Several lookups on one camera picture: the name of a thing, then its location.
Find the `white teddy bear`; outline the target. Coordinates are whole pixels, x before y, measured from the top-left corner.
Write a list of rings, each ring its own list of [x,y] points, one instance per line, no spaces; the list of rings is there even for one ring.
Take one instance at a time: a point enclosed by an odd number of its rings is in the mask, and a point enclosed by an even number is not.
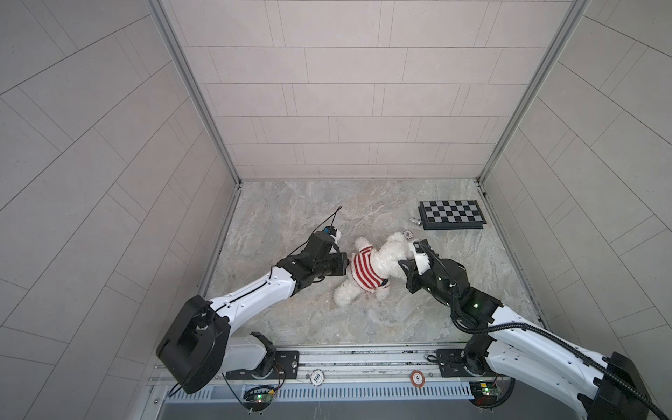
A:
[[[350,270],[346,273],[346,280],[335,289],[334,303],[339,308],[343,308],[352,304],[360,295],[373,295],[378,301],[383,301],[390,295],[391,281],[393,279],[402,279],[405,277],[404,270],[400,262],[408,260],[412,257],[412,244],[409,239],[404,237],[402,232],[396,232],[388,237],[386,243],[376,248],[368,239],[360,237],[355,241],[355,253],[373,246],[371,264],[374,272],[381,278],[390,280],[390,285],[386,289],[377,290],[376,292],[364,292],[355,281],[349,276]]]

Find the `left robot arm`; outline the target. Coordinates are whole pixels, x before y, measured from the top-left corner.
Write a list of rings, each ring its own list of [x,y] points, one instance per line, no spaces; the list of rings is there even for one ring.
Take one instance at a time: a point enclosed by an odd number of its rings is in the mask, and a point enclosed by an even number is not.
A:
[[[280,260],[249,285],[211,300],[201,295],[188,299],[156,349],[177,388],[191,395],[218,374],[240,370],[267,376],[277,352],[272,342],[259,332],[232,335],[268,307],[326,277],[346,275],[348,255],[338,246],[340,238],[338,229],[326,227],[312,233],[301,252]]]

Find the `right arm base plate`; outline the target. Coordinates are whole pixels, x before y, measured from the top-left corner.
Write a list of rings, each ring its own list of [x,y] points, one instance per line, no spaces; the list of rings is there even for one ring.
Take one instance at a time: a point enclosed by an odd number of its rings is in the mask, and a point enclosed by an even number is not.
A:
[[[425,360],[431,364],[439,366],[440,374],[443,378],[449,377],[473,377],[476,378],[495,378],[497,374],[486,364],[478,372],[472,372],[467,366],[467,360],[463,357],[461,348],[439,348],[425,355]]]

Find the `red white striped sweater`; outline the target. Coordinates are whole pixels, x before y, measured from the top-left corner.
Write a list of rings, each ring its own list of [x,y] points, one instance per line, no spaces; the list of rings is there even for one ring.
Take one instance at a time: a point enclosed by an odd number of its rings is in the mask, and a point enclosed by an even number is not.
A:
[[[364,290],[364,292],[376,292],[386,289],[390,285],[390,280],[378,276],[371,264],[373,246],[367,246],[358,253],[353,254],[349,270],[349,276],[355,283]]]

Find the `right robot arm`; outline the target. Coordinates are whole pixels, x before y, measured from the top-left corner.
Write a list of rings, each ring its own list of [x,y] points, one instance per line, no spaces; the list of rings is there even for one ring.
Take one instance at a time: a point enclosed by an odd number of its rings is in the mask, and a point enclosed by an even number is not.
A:
[[[524,383],[574,409],[584,419],[646,419],[664,414],[651,401],[635,364],[566,341],[525,320],[499,299],[470,285],[450,259],[402,260],[407,288],[425,290],[451,310],[451,322],[471,335],[463,349],[467,371],[487,370]]]

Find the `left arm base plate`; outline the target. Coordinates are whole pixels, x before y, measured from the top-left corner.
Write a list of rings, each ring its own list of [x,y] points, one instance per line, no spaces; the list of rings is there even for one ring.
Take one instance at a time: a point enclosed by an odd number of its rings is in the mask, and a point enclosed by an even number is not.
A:
[[[294,380],[298,377],[299,351],[281,351],[262,360],[261,367],[253,370],[235,370],[226,373],[229,381],[270,381],[278,379]]]

